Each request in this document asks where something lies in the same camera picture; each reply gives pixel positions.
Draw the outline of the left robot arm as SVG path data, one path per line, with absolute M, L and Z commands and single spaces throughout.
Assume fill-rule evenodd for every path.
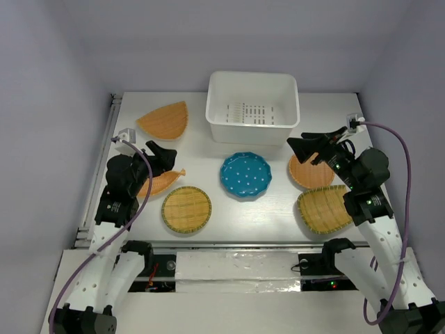
M 119 154 L 106 164 L 106 186 L 95 215 L 93 238 L 87 258 L 67 279 L 49 314 L 50 333 L 115 333 L 117 309 L 139 275 L 154 266 L 152 245 L 129 241 L 131 226 L 146 202 L 137 195 L 143 185 L 169 172 L 177 151 L 146 143 L 151 154 L 115 137 L 134 151 Z

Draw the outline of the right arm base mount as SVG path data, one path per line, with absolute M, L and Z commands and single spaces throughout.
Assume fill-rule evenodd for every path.
M 334 266 L 334 256 L 346 249 L 356 249 L 347 238 L 331 239 L 323 244 L 320 253 L 301 253 L 293 272 L 304 276 L 301 280 L 304 292 L 357 290 L 356 286 Z

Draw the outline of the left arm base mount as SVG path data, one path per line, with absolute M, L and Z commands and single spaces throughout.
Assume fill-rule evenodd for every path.
M 145 241 L 128 241 L 122 247 L 122 253 L 134 252 L 143 256 L 144 269 L 131 284 L 129 292 L 174 292 L 175 254 L 157 254 L 151 243 Z

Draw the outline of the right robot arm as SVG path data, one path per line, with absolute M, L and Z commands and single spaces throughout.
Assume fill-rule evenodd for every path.
M 364 307 L 372 307 L 377 315 L 366 323 L 382 333 L 439 333 L 444 328 L 444 302 L 425 284 L 416 261 L 407 257 L 407 237 L 400 233 L 381 188 L 390 176 L 389 160 L 375 148 L 355 156 L 343 144 L 345 133 L 342 127 L 287 140 L 299 162 L 326 163 L 348 187 L 344 206 L 373 251 L 372 260 L 362 260 L 351 241 L 332 239 L 323 245 L 321 267 L 346 275 L 364 295 Z

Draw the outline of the orange fan-shaped woven plate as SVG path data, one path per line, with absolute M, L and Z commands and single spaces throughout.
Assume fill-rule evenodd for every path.
M 138 127 L 153 138 L 174 141 L 188 126 L 188 107 L 185 101 L 150 111 L 136 120 Z

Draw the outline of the blue polka dot ceramic plate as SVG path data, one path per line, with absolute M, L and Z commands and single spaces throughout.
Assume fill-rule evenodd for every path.
M 253 152 L 237 152 L 226 158 L 220 167 L 223 188 L 237 198 L 258 198 L 273 179 L 270 165 Z

